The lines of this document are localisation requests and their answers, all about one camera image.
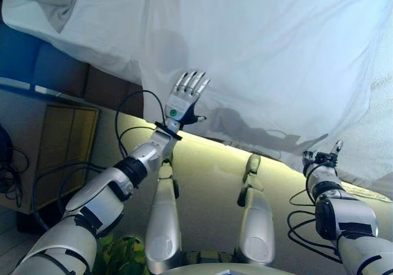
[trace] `black strap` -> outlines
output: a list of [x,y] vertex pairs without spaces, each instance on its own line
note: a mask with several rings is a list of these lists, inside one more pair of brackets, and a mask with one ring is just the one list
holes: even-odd
[[359,269],[357,269],[356,275],[360,275],[362,274],[362,271],[364,270],[364,268],[366,268],[369,264],[371,264],[373,261],[377,261],[380,260],[382,257],[380,255],[375,255],[374,257],[368,258],[367,260],[365,260],[359,267]]
[[64,267],[64,265],[62,263],[60,263],[58,260],[56,260],[55,258],[53,258],[50,255],[47,255],[43,252],[39,252],[38,254],[33,255],[34,257],[42,257],[42,258],[46,258],[47,260],[51,261],[53,264],[55,264],[57,267],[59,267],[59,269],[61,269],[65,275],[75,275],[75,271],[68,271],[68,269],[66,267]]
[[175,132],[171,131],[170,129],[168,129],[165,125],[163,125],[162,123],[159,122],[155,122],[154,125],[158,126],[161,130],[167,132],[169,135],[171,135],[173,138],[177,139],[177,140],[181,140],[183,139],[182,137],[180,137],[178,134],[176,134]]
[[71,249],[66,250],[66,255],[69,255],[69,256],[74,257],[74,258],[78,259],[79,261],[81,261],[86,266],[86,270],[88,270],[90,272],[90,267],[88,266],[88,263],[83,256],[81,256],[77,252],[74,252]]
[[87,207],[84,206],[82,209],[80,209],[80,212],[89,221],[90,225],[93,226],[96,230],[103,225],[99,218],[97,218],[97,216]]

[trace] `wire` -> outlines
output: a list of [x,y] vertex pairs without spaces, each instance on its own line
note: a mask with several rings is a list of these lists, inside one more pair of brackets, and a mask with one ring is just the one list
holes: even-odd
[[36,189],[37,189],[37,184],[38,182],[45,176],[48,176],[49,174],[52,174],[54,172],[60,171],[62,169],[65,168],[69,168],[70,166],[75,166],[75,165],[89,165],[93,168],[96,169],[106,169],[104,166],[97,166],[94,165],[93,163],[90,163],[88,161],[75,161],[72,163],[67,163],[63,166],[59,166],[58,168],[55,169],[50,169],[46,172],[43,172],[41,175],[39,175],[33,182],[33,186],[31,188],[31,207],[33,208],[33,215],[36,218],[38,224],[45,230],[48,231],[49,227],[48,225],[43,221],[43,219],[41,218],[41,216],[38,213],[38,208],[37,208],[37,204],[36,204]]
[[[123,138],[124,134],[127,133],[128,131],[133,130],[133,129],[149,129],[149,130],[154,131],[154,129],[149,127],[149,126],[133,126],[132,128],[126,129],[124,132],[122,132],[120,134],[120,141],[118,143],[119,144],[120,153],[122,152],[122,146],[121,145],[123,145],[122,138]],[[128,153],[127,153],[127,151],[125,151],[125,154],[122,154],[122,157],[125,158],[127,155],[128,155]]]
[[122,140],[120,139],[119,136],[119,129],[118,129],[118,121],[119,121],[119,113],[120,113],[120,108],[123,106],[123,104],[125,103],[125,101],[127,101],[129,98],[131,98],[132,96],[135,96],[137,94],[140,93],[149,93],[151,95],[154,96],[154,98],[157,100],[158,104],[160,105],[160,109],[161,109],[161,116],[162,116],[162,124],[165,125],[165,115],[164,115],[164,109],[162,108],[162,104],[160,99],[157,97],[156,94],[154,94],[153,92],[149,91],[149,90],[139,90],[136,92],[133,92],[127,96],[125,96],[122,101],[119,103],[119,105],[117,106],[117,110],[116,110],[116,115],[115,115],[115,133],[116,133],[116,138],[117,138],[117,142],[119,143],[119,149],[120,149],[120,153],[122,154],[122,157],[125,158],[127,156],[127,150],[125,148],[125,146],[122,143]]
[[315,200],[314,200],[314,198],[311,196],[311,194],[310,194],[310,192],[309,192],[309,190],[308,190],[309,177],[311,176],[311,174],[312,174],[313,172],[315,172],[315,170],[316,170],[317,168],[320,168],[321,166],[325,166],[325,165],[329,165],[329,164],[330,164],[330,162],[329,162],[329,161],[326,161],[326,162],[324,162],[324,163],[321,163],[321,164],[317,165],[317,166],[314,167],[314,168],[307,174],[307,176],[306,176],[306,192],[307,192],[307,195],[308,195],[309,200],[311,200],[311,202],[313,203],[313,205],[315,205]]
[[300,192],[294,194],[294,195],[289,199],[289,203],[290,203],[291,205],[293,205],[293,206],[315,206],[315,205],[313,205],[313,204],[303,204],[303,203],[294,203],[294,202],[292,202],[292,200],[293,200],[296,196],[302,194],[303,192],[306,192],[306,189],[304,189],[304,190],[302,190],[302,191],[300,191]]
[[[288,215],[288,217],[287,217],[287,222],[288,222],[288,223],[290,222],[290,218],[291,218],[294,214],[309,214],[309,215],[315,215],[313,212],[293,211],[293,212],[291,212],[291,213]],[[293,232],[294,235],[297,236],[297,238],[301,239],[301,240],[304,241],[305,243],[311,244],[312,246],[318,246],[318,247],[323,247],[323,248],[326,248],[326,249],[335,250],[335,248],[334,248],[333,246],[327,246],[327,245],[325,245],[325,244],[319,244],[319,243],[312,242],[312,241],[309,241],[309,240],[307,240],[307,239],[301,237],[296,231],[294,231],[294,228],[290,225],[290,223],[288,224],[288,226],[289,226],[290,231]]]
[[74,175],[75,173],[77,173],[83,169],[85,169],[86,171],[94,171],[94,172],[98,172],[98,173],[102,172],[102,170],[99,170],[99,169],[94,169],[89,166],[83,166],[81,168],[77,168],[77,169],[71,171],[69,174],[67,174],[67,175],[63,176],[63,178],[61,178],[61,184],[60,184],[59,189],[57,191],[56,200],[57,200],[57,206],[58,206],[59,211],[61,212],[62,215],[65,213],[65,208],[64,208],[63,202],[61,201],[61,194],[63,192],[64,186],[66,185],[67,181],[72,177],[72,175]]
[[23,192],[19,173],[10,164],[3,162],[0,166],[0,174],[2,174],[0,177],[0,193],[3,193],[8,200],[15,200],[17,207],[20,207]]
[[148,130],[154,131],[154,129],[149,126],[133,126],[132,128],[128,128],[122,134],[120,134],[120,139],[123,138],[125,133],[127,133],[128,131],[134,130],[134,129],[148,129]]
[[[334,247],[332,247],[332,246],[327,246],[327,245],[324,245],[324,244],[319,244],[319,243],[312,242],[312,241],[309,241],[309,240],[307,240],[307,239],[301,237],[301,236],[295,231],[297,228],[300,228],[300,227],[302,227],[302,226],[304,226],[304,225],[306,225],[306,224],[315,222],[315,219],[310,219],[310,220],[304,221],[304,222],[302,222],[302,223],[299,223],[299,224],[297,224],[296,226],[292,226],[291,223],[290,223],[290,217],[293,216],[294,214],[298,214],[298,213],[309,214],[309,215],[315,215],[315,214],[312,213],[312,212],[306,212],[306,211],[293,211],[293,212],[291,212],[291,213],[288,215],[288,217],[287,217],[287,224],[288,224],[288,227],[289,227],[289,231],[288,231],[288,234],[287,234],[287,235],[288,235],[288,238],[289,238],[290,240],[292,240],[293,242],[299,244],[300,246],[305,247],[306,249],[308,249],[308,250],[310,250],[310,251],[312,251],[312,252],[314,252],[314,253],[316,253],[316,254],[322,255],[323,257],[328,258],[329,260],[332,260],[332,261],[335,261],[336,263],[342,264],[343,262],[342,262],[340,259],[337,259],[337,258],[335,258],[335,257],[332,257],[332,256],[330,256],[330,255],[327,255],[327,254],[321,252],[320,250],[317,250],[317,249],[315,249],[315,248],[313,248],[313,247],[311,247],[311,246],[305,244],[305,243],[308,243],[308,244],[311,244],[311,245],[313,245],[313,246],[323,247],[323,248],[326,248],[326,249],[332,249],[333,251],[335,251],[335,248],[334,248]],[[296,240],[294,237],[291,236],[291,233],[295,234],[299,239],[301,239],[301,240],[304,241],[305,243],[302,243],[301,241]]]
[[24,156],[24,158],[25,158],[25,160],[26,160],[26,166],[25,166],[25,168],[22,169],[21,171],[17,171],[17,170],[15,170],[15,171],[16,171],[18,174],[21,174],[21,173],[27,171],[28,168],[29,168],[29,166],[30,166],[30,161],[29,161],[29,158],[28,158],[26,152],[25,152],[23,149],[21,149],[21,148],[19,148],[19,147],[15,147],[15,146],[13,146],[13,147],[8,147],[8,149],[12,149],[12,150],[14,150],[14,151],[19,152],[20,154],[22,154],[22,155]]
[[18,147],[7,147],[7,150],[18,151],[21,153],[25,160],[26,166],[18,171],[11,165],[14,162],[15,155],[12,154],[12,160],[10,163],[3,161],[0,164],[0,193],[3,193],[8,200],[15,200],[17,207],[21,207],[21,199],[23,197],[22,185],[19,174],[28,170],[30,166],[29,158],[21,148]]

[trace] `white fabric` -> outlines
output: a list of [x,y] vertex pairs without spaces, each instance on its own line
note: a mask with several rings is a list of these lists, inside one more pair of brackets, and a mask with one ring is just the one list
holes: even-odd
[[[372,103],[362,118],[391,5],[392,0],[77,0],[61,34],[33,2],[4,0],[3,17],[11,27],[107,72],[137,83],[141,75],[143,87],[163,102],[176,74],[203,69],[212,82],[196,112],[208,120],[187,131],[270,155],[297,170],[302,151],[330,150],[343,138],[344,178],[369,187],[393,171],[391,99],[384,109]],[[386,51],[392,58],[392,47]],[[384,75],[391,73],[389,66]],[[158,120],[157,103],[149,95],[145,103],[145,118]],[[351,126],[361,118],[366,125]],[[386,138],[390,142],[381,145]]]
[[[391,0],[150,0],[147,13],[144,88],[165,100],[180,69],[206,70],[212,81],[197,107],[208,120],[186,130],[301,171],[304,150],[330,151],[366,112]],[[156,102],[146,101],[146,118],[158,118]],[[374,136],[351,135],[351,144]],[[369,186],[392,171],[381,141],[344,144],[346,180]],[[373,147],[360,153],[366,143]]]
[[141,84],[137,63],[146,0],[77,0],[61,33],[47,21],[39,4],[3,0],[10,27],[40,37],[56,48],[115,76]]

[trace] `black joint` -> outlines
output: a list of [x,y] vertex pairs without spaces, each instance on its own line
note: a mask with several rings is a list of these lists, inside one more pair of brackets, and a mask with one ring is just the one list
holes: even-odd
[[315,220],[315,228],[322,238],[336,239],[336,217],[330,200],[324,199],[316,203]]
[[314,200],[317,200],[317,197],[321,195],[322,193],[329,191],[329,190],[343,190],[343,187],[338,185],[337,183],[334,183],[332,181],[323,181],[319,182],[315,187],[313,188],[313,198]]
[[243,187],[239,193],[237,204],[240,207],[246,206],[246,196],[248,187]]
[[116,220],[113,221],[113,223],[111,223],[108,227],[106,227],[102,232],[100,232],[97,235],[97,238],[102,238],[105,237],[109,234],[109,232],[111,232],[116,226],[117,224],[119,224],[119,222],[121,221],[121,219],[124,216],[124,212],[122,212],[117,218]]
[[94,227],[88,222],[88,220],[84,216],[82,216],[82,215],[75,215],[74,216],[74,222],[75,222],[76,226],[80,226],[82,228],[85,228],[94,237],[96,237],[96,230],[94,229]]
[[317,165],[320,165],[321,163],[326,163],[324,166],[327,166],[329,168],[335,168],[337,165],[337,156],[338,155],[335,153],[318,152],[315,156],[314,162]]
[[108,186],[121,202],[126,201],[131,196],[131,193],[124,194],[116,182],[110,182]]
[[124,160],[120,160],[114,165],[114,168],[121,170],[130,179],[134,188],[137,188],[147,176],[147,170],[143,163],[133,157],[126,157]]
[[164,132],[168,133],[171,137],[175,138],[176,140],[181,140],[183,139],[182,137],[180,137],[178,134],[176,134],[174,131],[171,131],[170,129],[168,129],[165,125],[163,125],[162,123],[159,122],[155,122],[154,125],[156,125],[157,127],[159,127],[161,130],[163,130]]
[[103,225],[99,218],[86,206],[80,209],[80,213],[87,219],[89,224],[94,227],[95,230],[98,230]]
[[177,180],[173,180],[173,192],[174,192],[175,199],[178,199],[180,196],[180,192],[179,192],[179,184],[177,183]]

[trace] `robot forearm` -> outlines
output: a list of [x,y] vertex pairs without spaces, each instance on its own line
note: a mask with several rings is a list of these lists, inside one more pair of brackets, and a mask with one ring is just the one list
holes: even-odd
[[185,73],[175,84],[165,107],[165,123],[156,123],[150,139],[124,160],[108,168],[80,189],[66,206],[63,219],[49,229],[17,266],[16,274],[90,274],[96,238],[120,221],[122,201],[150,172],[169,157],[182,125],[195,123],[193,108],[209,80],[204,73]]
[[304,161],[306,186],[316,206],[316,230],[337,248],[348,274],[391,274],[393,242],[377,237],[373,209],[341,187],[334,170],[342,142],[338,144],[330,154],[317,154],[316,163]]

